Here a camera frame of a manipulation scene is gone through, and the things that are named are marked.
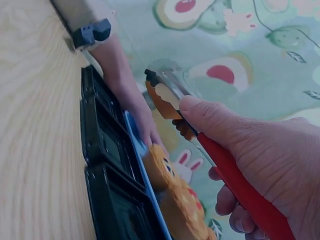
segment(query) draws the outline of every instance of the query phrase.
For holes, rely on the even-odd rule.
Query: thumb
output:
[[[240,141],[239,133],[248,127],[248,120],[218,102],[184,96],[179,109],[185,120],[198,132],[225,147]]]

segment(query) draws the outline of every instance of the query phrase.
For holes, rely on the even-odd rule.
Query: wooden floor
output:
[[[93,240],[81,67],[49,0],[0,0],[0,239]]]

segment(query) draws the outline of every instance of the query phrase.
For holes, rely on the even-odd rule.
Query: black tray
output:
[[[98,71],[92,66],[81,69],[81,96],[87,98],[96,96],[99,98],[106,110],[127,130],[124,119],[124,111],[115,95],[110,91]]]
[[[119,121],[120,116],[125,121],[123,111],[120,107],[114,109],[115,114],[108,111],[110,99],[113,106],[119,103],[109,91],[101,90],[103,94],[96,94],[95,83],[97,80],[102,81],[102,78],[98,73],[93,78],[94,75],[90,74],[92,72],[96,71],[91,66],[82,69],[82,86],[87,89],[82,90],[80,101],[81,141],[85,161],[89,167],[108,163],[119,169],[125,178],[133,179],[138,187],[145,188],[130,136]]]
[[[150,198],[109,166],[86,168],[93,224],[98,240],[163,240]]]

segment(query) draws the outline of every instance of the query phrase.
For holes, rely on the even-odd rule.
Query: play mat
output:
[[[105,2],[115,10],[141,92],[144,70],[152,65],[240,115],[301,116],[320,126],[320,0]],[[220,240],[245,239],[215,212],[222,182],[209,179],[209,163],[156,110],[153,116],[177,171],[196,190],[208,226]]]

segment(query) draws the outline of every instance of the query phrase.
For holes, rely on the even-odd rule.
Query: blue tray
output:
[[[166,240],[173,240],[171,238],[171,235],[169,233],[169,230],[167,228],[166,222],[164,220],[164,217],[162,216],[162,213],[160,211],[160,207],[156,198],[156,195],[151,187],[151,183],[149,181],[144,163],[142,161],[141,156],[144,156],[147,152],[147,147],[142,143],[142,141],[140,140],[139,137],[139,132],[137,129],[137,126],[135,124],[134,119],[132,118],[132,116],[130,115],[129,112],[125,112],[124,113],[124,120],[125,120],[125,124],[128,128],[128,133],[130,135],[132,144],[133,144],[133,148],[136,154],[136,158],[138,159],[138,163],[142,172],[142,177],[144,179],[145,185],[146,185],[146,194],[151,198],[154,209],[156,211],[157,217],[159,219],[159,222],[161,224],[161,227],[163,229],[163,232],[166,236]]]

